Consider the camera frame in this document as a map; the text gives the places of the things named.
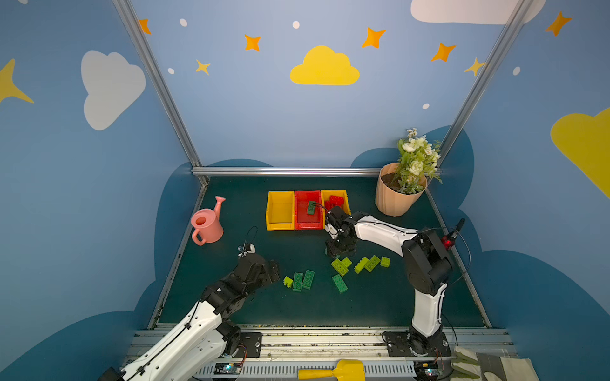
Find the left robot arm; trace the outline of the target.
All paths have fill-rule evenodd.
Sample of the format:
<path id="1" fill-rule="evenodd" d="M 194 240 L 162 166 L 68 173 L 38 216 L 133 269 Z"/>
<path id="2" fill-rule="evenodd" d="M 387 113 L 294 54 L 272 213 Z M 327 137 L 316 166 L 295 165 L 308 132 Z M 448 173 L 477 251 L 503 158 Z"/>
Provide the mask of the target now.
<path id="1" fill-rule="evenodd" d="M 200 299 L 160 341 L 122 370 L 101 380 L 189 380 L 203 365 L 238 350 L 241 329 L 230 317 L 257 289 L 280 280 L 279 265 L 248 252 L 227 276 L 206 287 Z"/>

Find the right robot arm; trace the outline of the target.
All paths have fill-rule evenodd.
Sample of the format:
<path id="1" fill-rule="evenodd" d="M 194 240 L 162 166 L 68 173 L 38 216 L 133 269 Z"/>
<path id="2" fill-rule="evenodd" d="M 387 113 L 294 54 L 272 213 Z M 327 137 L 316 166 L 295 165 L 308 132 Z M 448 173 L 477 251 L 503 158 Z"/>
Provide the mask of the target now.
<path id="1" fill-rule="evenodd" d="M 409 283 L 415 289 L 411 336 L 436 338 L 442 331 L 442 304 L 454 264 L 448 250 L 454 246 L 465 219 L 444 237 L 438 229 L 413 230 L 398 227 L 357 212 L 347 214 L 339 206 L 325 213 L 327 255 L 340 257 L 356 249 L 357 241 L 377 244 L 403 258 Z"/>

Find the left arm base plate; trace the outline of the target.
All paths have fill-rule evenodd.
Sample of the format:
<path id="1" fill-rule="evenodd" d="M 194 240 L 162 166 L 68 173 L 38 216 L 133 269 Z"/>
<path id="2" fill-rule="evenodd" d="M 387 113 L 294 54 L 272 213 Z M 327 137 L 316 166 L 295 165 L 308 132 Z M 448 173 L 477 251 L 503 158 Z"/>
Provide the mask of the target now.
<path id="1" fill-rule="evenodd" d="M 259 358 L 261 356 L 263 335 L 260 332 L 241 332 L 227 341 L 223 354 L 229 358 Z"/>

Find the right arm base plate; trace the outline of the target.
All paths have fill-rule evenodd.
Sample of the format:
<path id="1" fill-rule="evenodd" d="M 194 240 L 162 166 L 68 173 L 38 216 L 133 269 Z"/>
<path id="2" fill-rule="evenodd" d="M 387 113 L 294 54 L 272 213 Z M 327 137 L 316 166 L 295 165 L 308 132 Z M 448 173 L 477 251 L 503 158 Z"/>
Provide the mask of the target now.
<path id="1" fill-rule="evenodd" d="M 445 333 L 439 330 L 426 337 L 417 330 L 382 333 L 390 357 L 450 357 L 451 348 Z"/>

